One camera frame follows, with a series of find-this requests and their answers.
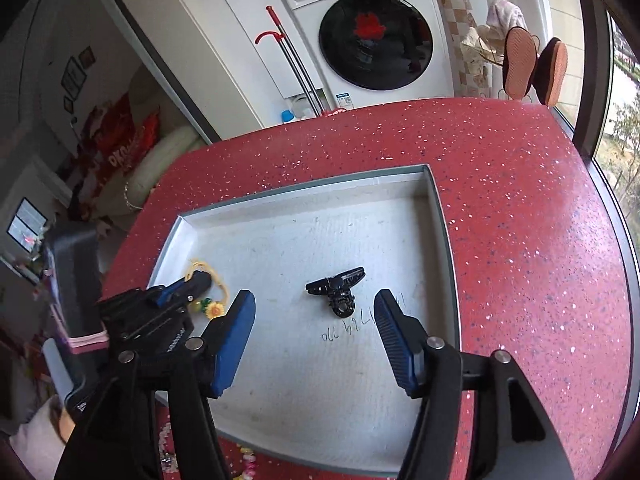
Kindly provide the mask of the black hair claw clip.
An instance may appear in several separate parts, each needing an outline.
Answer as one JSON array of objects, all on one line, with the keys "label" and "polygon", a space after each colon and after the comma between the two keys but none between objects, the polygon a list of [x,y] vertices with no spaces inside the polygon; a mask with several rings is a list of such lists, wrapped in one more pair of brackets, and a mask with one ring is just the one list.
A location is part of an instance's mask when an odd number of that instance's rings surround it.
[{"label": "black hair claw clip", "polygon": [[362,266],[357,266],[330,278],[307,283],[305,289],[309,295],[326,297],[330,309],[338,318],[349,318],[356,309],[352,288],[365,277],[366,271]]}]

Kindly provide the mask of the grey jewelry tray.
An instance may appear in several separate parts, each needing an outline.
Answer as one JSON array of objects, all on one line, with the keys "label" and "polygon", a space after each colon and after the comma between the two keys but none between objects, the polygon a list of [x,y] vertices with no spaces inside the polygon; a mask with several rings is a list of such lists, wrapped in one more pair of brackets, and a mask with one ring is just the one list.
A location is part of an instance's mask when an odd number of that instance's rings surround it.
[{"label": "grey jewelry tray", "polygon": [[[389,289],[427,333],[461,344],[454,262],[427,166],[348,174],[180,214],[150,281],[168,285],[194,261],[256,318],[232,386],[210,410],[225,437],[348,474],[393,476],[419,403],[398,387],[373,316]],[[362,266],[356,309],[338,318],[307,283]]]}]

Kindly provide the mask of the cream sofa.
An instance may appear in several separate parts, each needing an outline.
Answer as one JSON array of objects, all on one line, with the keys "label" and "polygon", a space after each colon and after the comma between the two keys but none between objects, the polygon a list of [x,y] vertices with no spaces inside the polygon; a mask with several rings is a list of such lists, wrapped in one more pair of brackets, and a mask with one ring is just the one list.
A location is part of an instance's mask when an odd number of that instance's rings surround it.
[{"label": "cream sofa", "polygon": [[130,174],[115,174],[94,202],[98,214],[116,221],[137,214],[169,167],[183,154],[205,145],[145,66],[132,76],[128,93],[136,122],[151,110],[160,109],[160,140]]}]

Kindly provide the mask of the red cushion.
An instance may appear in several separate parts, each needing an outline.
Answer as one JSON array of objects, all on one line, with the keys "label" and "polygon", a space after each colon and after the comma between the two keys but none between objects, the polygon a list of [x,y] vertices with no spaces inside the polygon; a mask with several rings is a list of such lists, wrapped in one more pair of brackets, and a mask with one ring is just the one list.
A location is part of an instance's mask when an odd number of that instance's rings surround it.
[{"label": "red cushion", "polygon": [[81,128],[78,150],[81,171],[96,180],[93,194],[98,194],[119,171],[130,174],[159,140],[158,107],[138,122],[128,92],[114,103],[93,107]]}]

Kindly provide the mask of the right brown slipper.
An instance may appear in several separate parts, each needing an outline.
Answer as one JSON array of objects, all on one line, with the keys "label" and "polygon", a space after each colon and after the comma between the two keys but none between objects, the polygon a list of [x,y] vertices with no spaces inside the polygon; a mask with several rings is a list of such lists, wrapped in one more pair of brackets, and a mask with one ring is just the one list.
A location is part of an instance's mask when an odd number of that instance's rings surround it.
[{"label": "right brown slipper", "polygon": [[541,104],[554,107],[559,101],[568,54],[566,45],[553,37],[538,56],[533,87]]}]

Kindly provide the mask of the brown slipper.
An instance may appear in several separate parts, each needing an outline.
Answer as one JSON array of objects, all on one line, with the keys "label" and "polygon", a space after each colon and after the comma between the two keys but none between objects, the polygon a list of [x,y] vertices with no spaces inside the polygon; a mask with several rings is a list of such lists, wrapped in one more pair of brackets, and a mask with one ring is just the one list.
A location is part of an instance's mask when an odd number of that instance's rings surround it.
[{"label": "brown slipper", "polygon": [[553,37],[538,56],[533,87],[541,104],[554,107],[559,101],[568,54],[566,45]]},{"label": "brown slipper", "polygon": [[537,48],[533,36],[523,27],[512,27],[503,49],[503,90],[512,100],[524,99],[533,83]]}]

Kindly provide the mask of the pink cloth on rack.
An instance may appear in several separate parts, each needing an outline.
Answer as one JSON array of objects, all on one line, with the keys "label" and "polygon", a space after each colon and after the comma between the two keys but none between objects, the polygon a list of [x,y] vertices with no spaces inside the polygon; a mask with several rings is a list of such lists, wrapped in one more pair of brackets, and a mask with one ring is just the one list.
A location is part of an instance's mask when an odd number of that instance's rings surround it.
[{"label": "pink cloth on rack", "polygon": [[509,0],[495,0],[488,8],[485,23],[471,26],[462,39],[462,58],[470,65],[501,65],[506,35],[514,27],[527,28],[522,10]]}]

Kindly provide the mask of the left brown slipper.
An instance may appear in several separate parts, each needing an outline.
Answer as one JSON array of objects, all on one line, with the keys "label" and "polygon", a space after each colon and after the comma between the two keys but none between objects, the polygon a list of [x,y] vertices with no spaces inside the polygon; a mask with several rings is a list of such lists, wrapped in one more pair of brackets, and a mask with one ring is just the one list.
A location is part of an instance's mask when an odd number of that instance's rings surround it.
[{"label": "left brown slipper", "polygon": [[524,99],[533,83],[537,48],[533,36],[523,27],[512,27],[503,49],[503,90],[512,100]]}]

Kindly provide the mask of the white washing machine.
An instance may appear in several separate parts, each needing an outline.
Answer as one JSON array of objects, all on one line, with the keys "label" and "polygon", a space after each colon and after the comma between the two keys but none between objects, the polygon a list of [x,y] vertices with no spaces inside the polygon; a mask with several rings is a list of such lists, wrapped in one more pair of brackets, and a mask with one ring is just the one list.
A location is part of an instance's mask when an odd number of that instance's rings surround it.
[{"label": "white washing machine", "polygon": [[454,94],[437,0],[283,1],[333,104],[349,110]]}]

